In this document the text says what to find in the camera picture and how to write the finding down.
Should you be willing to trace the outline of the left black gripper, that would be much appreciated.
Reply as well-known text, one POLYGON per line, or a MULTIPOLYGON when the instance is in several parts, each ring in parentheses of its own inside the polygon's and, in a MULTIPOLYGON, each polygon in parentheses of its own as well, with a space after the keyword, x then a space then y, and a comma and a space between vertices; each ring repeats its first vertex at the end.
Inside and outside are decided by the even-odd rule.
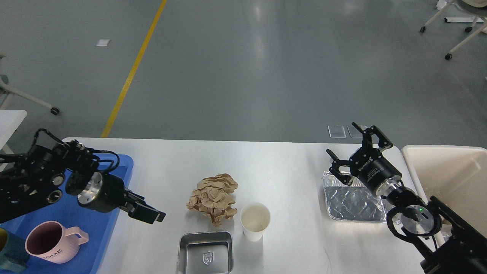
POLYGON ((99 213, 125 207, 126 202, 129 203, 127 214, 135 220, 153 224, 162 222, 166 216, 166 213, 146 205, 143 196, 125 191, 123 179, 112 174, 94 173, 85 189, 78 194, 78 205, 99 213))

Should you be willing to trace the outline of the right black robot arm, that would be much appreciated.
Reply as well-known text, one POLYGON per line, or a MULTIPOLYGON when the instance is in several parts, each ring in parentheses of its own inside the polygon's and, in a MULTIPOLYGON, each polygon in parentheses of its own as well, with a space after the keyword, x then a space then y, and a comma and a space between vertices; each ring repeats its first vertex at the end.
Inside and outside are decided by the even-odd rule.
POLYGON ((361 146, 348 160, 339 159, 327 149, 332 160, 329 172, 347 186, 358 179, 372 195, 392 205, 386 216, 387 227, 395 237, 413 244, 421 253, 424 273, 485 274, 486 238, 437 197, 432 196, 425 203, 404 185, 402 173, 382 154, 393 144, 378 127, 352 125, 362 134, 361 146), (452 224, 452 235, 432 251, 422 238, 439 233, 442 220, 452 224))

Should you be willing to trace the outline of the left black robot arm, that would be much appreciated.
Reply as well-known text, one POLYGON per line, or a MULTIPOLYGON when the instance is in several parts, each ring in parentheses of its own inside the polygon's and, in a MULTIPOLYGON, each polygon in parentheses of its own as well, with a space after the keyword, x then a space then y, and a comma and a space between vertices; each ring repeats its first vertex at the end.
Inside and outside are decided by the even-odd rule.
POLYGON ((1 222, 53 205, 64 193, 75 196, 80 207, 99 213, 119 208, 135 220, 162 222, 164 212, 113 175, 120 162, 114 151, 86 147, 76 139, 63 142, 38 129, 27 153, 1 155, 2 164, 13 165, 0 176, 1 222))

